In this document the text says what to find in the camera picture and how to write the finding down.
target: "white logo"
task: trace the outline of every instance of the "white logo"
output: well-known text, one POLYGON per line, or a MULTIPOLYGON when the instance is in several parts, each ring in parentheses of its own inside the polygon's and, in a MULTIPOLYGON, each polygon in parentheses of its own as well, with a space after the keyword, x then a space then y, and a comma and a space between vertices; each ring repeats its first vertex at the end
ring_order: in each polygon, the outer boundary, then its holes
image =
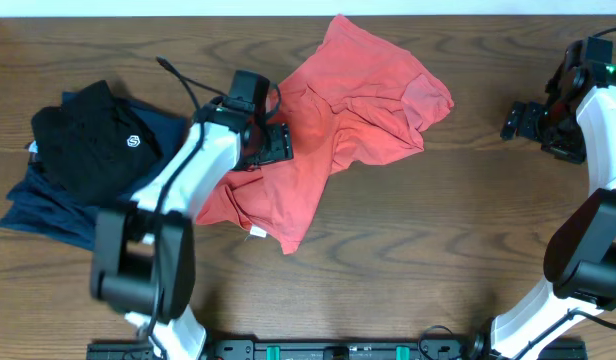
POLYGON ((130 147, 137 147, 139 146, 139 144, 141 144, 141 140, 139 140, 139 136, 137 135, 130 135, 128 140, 126 140, 126 143, 130 147))

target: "green connector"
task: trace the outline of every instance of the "green connector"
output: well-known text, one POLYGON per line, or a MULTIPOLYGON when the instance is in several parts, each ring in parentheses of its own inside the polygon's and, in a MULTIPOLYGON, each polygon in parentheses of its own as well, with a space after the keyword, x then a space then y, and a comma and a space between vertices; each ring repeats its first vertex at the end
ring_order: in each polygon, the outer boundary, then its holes
POLYGON ((268 346, 266 348, 266 360, 281 360, 281 348, 279 346, 268 346))
POLYGON ((397 360, 410 360, 410 348, 408 346, 397 346, 397 360))

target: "navy blue shirt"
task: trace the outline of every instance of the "navy blue shirt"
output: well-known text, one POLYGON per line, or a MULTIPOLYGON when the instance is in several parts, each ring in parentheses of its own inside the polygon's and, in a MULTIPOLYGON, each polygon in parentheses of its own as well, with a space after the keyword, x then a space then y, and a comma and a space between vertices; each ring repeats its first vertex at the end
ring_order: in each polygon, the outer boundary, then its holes
MULTIPOLYGON (((74 93, 63 93, 62 100, 74 96, 74 93)), ((129 200, 135 191, 157 177, 175 156, 185 135, 186 120, 159 114, 138 101, 122 101, 152 130, 163 155, 145 176, 135 180, 118 196, 120 200, 129 200)), ((6 198, 13 205, 0 220, 0 227, 43 234, 87 250, 94 249, 99 208, 79 203, 61 185, 48 181, 43 175, 43 159, 41 163, 28 165, 24 179, 10 190, 6 198)))

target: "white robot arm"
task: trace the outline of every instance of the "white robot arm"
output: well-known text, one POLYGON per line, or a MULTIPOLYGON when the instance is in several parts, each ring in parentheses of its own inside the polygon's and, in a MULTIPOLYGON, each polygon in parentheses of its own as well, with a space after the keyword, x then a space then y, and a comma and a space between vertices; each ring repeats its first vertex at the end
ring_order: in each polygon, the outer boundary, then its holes
POLYGON ((227 172, 292 159, 292 144, 285 124, 267 124, 281 102, 278 94, 277 107, 266 113, 268 79, 237 71, 228 95, 200 107, 187 84, 198 83, 157 60, 191 95, 193 125, 175 157, 129 204, 100 210, 91 295, 139 328, 139 343, 117 346, 122 358, 150 341, 161 358, 196 360, 206 332, 188 306, 195 282, 192 222, 227 172), (138 240, 154 243, 153 257, 128 251, 128 241, 138 240))
POLYGON ((584 319, 568 316, 573 311, 598 315, 616 307, 616 66, 611 57, 609 41, 589 38, 572 44, 546 86, 546 105, 515 103, 502 130, 502 138, 509 140, 517 125, 518 135, 541 142, 542 150, 558 158, 587 159, 590 196, 551 240, 544 259, 549 279, 543 277, 492 322, 490 347, 506 358, 537 359, 547 344, 584 319), (556 271, 557 263, 570 267, 556 271), (584 274, 595 266, 592 275, 584 274), (605 290, 599 289, 602 284, 605 290))

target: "wooden table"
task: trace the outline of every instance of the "wooden table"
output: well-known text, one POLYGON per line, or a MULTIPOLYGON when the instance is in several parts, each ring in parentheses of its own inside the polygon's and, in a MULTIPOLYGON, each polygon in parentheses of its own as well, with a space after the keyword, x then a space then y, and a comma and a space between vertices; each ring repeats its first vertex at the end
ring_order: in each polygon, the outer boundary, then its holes
MULTIPOLYGON (((295 255, 272 238, 244 241, 229 223, 197 227, 191 304, 208 328, 262 339, 414 338, 433 324, 469 333, 531 289, 546 243, 586 198, 585 166, 524 140, 503 143, 499 130, 513 100, 544 101, 567 45, 616 17, 352 20, 410 50, 456 106, 424 133, 424 153, 333 176, 295 255)), ((190 100, 156 54, 222 89, 239 68, 281 81, 329 21, 0 20, 0 217, 25 171, 30 118, 61 91, 106 79, 118 95, 189 115, 190 100)), ((131 337, 91 300, 90 257, 0 229, 0 359, 83 359, 90 339, 131 337)), ((605 317, 616 321, 616 311, 605 317)), ((616 359, 616 332, 588 322, 569 334, 587 341, 592 359, 616 359)))

